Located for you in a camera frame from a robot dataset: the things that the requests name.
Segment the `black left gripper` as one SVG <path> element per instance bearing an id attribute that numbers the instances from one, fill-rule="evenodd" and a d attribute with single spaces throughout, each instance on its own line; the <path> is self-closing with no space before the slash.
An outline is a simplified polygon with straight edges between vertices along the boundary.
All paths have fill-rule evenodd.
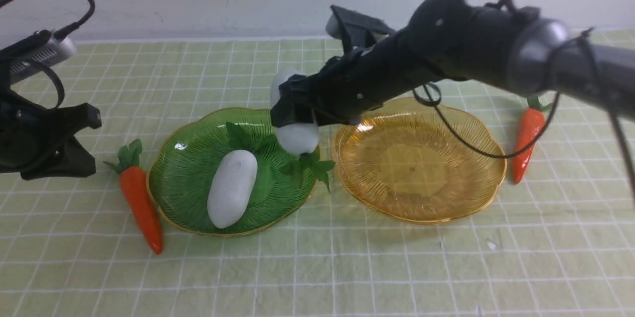
<path id="1" fill-rule="evenodd" d="M 0 172 L 24 181 L 86 178 L 97 163 L 75 134 L 102 125 L 99 109 L 88 103 L 52 108 L 34 104 L 11 90 L 1 93 Z"/>

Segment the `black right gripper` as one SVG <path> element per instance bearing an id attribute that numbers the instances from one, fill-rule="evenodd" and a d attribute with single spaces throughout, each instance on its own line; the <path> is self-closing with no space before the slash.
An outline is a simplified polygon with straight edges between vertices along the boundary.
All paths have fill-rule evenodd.
<path id="1" fill-rule="evenodd" d="M 326 31 L 342 42 L 343 55 L 315 74 L 277 74 L 271 87 L 270 121 L 315 127 L 352 124 L 363 113 L 430 82 L 436 70 L 406 46 L 406 28 L 332 5 Z"/>

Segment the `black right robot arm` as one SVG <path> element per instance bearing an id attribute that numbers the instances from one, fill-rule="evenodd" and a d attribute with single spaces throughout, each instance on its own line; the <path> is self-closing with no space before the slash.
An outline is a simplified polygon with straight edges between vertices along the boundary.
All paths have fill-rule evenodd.
<path id="1" fill-rule="evenodd" d="M 443 79 L 477 80 L 524 98 L 556 91 L 634 118 L 634 51 L 593 44 L 590 59 L 565 25 L 535 7 L 509 12 L 425 0 L 401 30 L 355 10 L 331 10 L 326 29 L 342 41 L 343 55 L 279 86 L 270 111 L 275 127 L 355 125 L 365 112 Z"/>

